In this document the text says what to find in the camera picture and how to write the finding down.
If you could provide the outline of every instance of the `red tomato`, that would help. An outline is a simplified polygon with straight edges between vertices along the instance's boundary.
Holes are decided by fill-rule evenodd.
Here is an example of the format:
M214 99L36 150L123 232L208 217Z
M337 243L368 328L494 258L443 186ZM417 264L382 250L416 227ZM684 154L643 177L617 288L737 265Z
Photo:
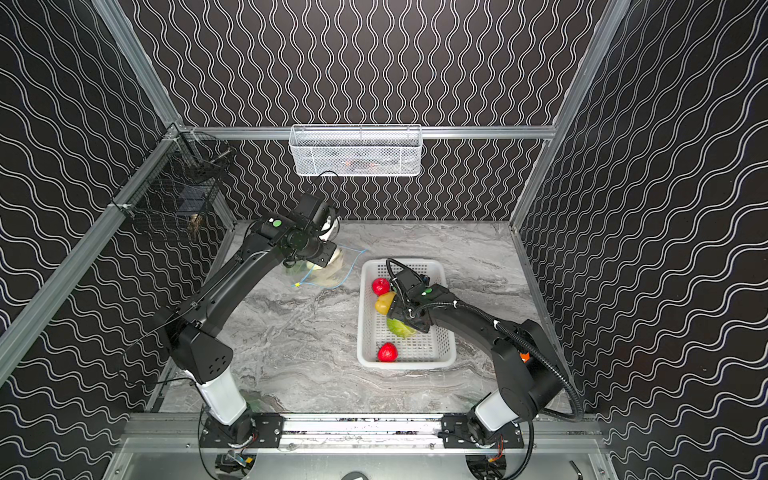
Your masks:
M382 345L379 349L379 361L380 362L394 362L397 359L397 348L390 342Z
M384 295L385 293L389 292L389 280L386 278L377 278L376 280L373 280L371 288L373 288L373 292L376 295Z

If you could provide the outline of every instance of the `yellow bell pepper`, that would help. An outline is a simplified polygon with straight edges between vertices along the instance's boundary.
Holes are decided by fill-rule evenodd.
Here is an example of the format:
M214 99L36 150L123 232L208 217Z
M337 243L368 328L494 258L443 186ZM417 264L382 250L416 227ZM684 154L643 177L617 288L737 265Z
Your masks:
M379 296L375 305L376 311L382 315L386 315L387 312L389 312L389 306L392 305L392 301L395 299L395 295L395 292L387 292Z

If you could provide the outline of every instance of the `black wavy pattern wall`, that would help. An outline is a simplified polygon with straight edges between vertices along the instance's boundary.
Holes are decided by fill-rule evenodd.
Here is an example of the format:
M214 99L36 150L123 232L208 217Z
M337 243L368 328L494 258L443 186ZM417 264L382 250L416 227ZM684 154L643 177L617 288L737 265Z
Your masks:
M165 129L88 0L0 2L0 111L4 332ZM0 387L0 478L101 478L165 361L156 336L122 354L200 286L210 222L189 245L111 239Z
M0 2L0 332L165 128L86 0Z
M129 222L115 234L0 388L0 478L101 478L167 360L156 334L126 348L200 288L222 240L212 221L191 244Z
M507 221L541 150L540 140L425 141L418 177L300 177L285 141L247 141L223 192L240 219L293 209L322 191L346 220Z
M605 0L121 0L198 126L540 125Z
M637 0L521 236L620 477L768 475L768 3Z

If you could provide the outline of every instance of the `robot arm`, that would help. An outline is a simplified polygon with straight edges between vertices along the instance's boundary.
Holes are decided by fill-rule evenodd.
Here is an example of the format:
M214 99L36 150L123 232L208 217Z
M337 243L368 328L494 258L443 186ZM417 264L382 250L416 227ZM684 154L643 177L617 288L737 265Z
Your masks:
M304 194L287 216L268 214L253 222L240 249L200 292L175 310L154 314L162 343L184 374L193 379L211 416L231 445L251 438L253 426L245 399L230 372L233 351L216 339L245 296L275 266L308 260L326 266L336 250L324 240L336 212L317 197Z
M392 264L402 270L392 275ZM468 429L480 444L509 422L532 420L539 412L579 421L583 416L578 396L565 376L565 368L544 330L534 321L522 324L498 319L476 306L462 302L442 285L429 285L422 277L396 260L387 267L398 295L388 317L399 319L422 332L441 326L458 333L493 361L498 389L472 407ZM566 389L574 415L553 412L546 405Z

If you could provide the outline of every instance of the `white plastic basket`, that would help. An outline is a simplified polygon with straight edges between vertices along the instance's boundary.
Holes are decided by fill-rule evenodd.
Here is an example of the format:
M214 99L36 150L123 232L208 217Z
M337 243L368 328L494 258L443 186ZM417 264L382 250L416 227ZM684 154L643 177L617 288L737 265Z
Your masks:
M397 259L413 268L417 273L427 275L433 283L447 286L445 271L440 262L421 258ZM393 265L397 274L400 267ZM456 360L456 339L450 330L433 326L429 333L416 333L407 339L390 332L386 316L374 308L378 297L371 288L373 280L383 276L389 279L384 260L369 260L362 266L360 274L360 308L357 320L357 359L363 366L389 370L438 369L450 366ZM392 342L397 348L395 362L380 362L379 348Z

